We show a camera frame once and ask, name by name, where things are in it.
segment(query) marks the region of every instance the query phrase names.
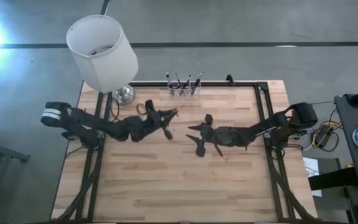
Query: concrete floor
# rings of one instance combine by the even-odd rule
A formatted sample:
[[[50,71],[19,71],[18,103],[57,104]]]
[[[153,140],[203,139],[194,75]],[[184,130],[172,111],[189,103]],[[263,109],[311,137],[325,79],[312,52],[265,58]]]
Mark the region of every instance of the concrete floor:
[[[61,44],[78,19],[99,14],[102,0],[0,0],[0,44]],[[358,41],[358,0],[114,0],[131,42]],[[165,72],[205,71],[205,80],[284,80],[291,103],[333,100],[358,92],[358,47],[135,49],[136,80]],[[13,162],[0,190],[0,223],[49,218],[67,147],[62,130],[43,126],[46,101],[75,106],[82,80],[68,49],[0,50],[0,145],[31,154]],[[320,118],[334,109],[316,105]],[[338,148],[306,157],[351,158],[341,131]],[[305,137],[304,146],[310,140]]]

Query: white lampshade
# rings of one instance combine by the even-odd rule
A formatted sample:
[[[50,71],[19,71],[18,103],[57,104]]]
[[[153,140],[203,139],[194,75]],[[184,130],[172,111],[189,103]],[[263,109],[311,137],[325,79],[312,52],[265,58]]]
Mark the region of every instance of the white lampshade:
[[[86,84],[102,93],[124,87],[139,69],[121,25],[111,17],[78,20],[68,30],[66,40]]]

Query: pen holder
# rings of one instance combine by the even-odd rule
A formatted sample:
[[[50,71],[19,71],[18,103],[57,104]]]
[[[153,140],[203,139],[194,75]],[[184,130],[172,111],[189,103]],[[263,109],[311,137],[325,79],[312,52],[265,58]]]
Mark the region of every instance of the pen holder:
[[[176,97],[198,97],[201,92],[201,82],[198,83],[197,86],[195,86],[194,82],[189,82],[189,85],[186,88],[177,88],[178,85],[172,84],[172,88],[169,88],[168,86],[168,94],[170,96],[176,96]]]

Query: wooden tabletop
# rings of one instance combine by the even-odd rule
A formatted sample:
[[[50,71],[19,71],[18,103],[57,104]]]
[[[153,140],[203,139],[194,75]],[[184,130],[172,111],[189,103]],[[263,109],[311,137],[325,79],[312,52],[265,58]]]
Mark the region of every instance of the wooden tabletop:
[[[283,81],[267,82],[274,112],[287,108],[289,103]],[[215,128],[258,123],[253,88],[203,87],[198,98],[172,98],[166,88],[136,87],[135,90],[135,101],[121,107],[120,118],[136,115],[135,106],[148,99],[153,100],[156,110],[178,108],[179,117],[170,124],[173,140],[168,141],[162,130],[138,143],[117,142],[107,137],[95,222],[277,220],[261,137],[250,144],[248,151],[241,147],[221,147],[223,158],[207,143],[206,155],[199,158],[195,154],[195,143],[185,136],[200,136],[187,127],[200,124],[206,113],[212,114]],[[98,93],[85,85],[78,107],[93,114],[97,97]],[[68,151],[79,146],[80,142],[71,142]],[[302,154],[294,148],[285,151],[290,188],[316,217]],[[66,159],[52,217],[59,216],[78,193],[85,157],[86,149]]]

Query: silver lamp base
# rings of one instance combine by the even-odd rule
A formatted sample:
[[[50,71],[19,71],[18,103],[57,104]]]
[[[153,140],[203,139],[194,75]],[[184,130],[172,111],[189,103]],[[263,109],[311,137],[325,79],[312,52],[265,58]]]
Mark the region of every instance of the silver lamp base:
[[[111,95],[117,99],[120,105],[125,106],[134,101],[135,90],[130,85],[126,85],[121,89],[112,92]]]

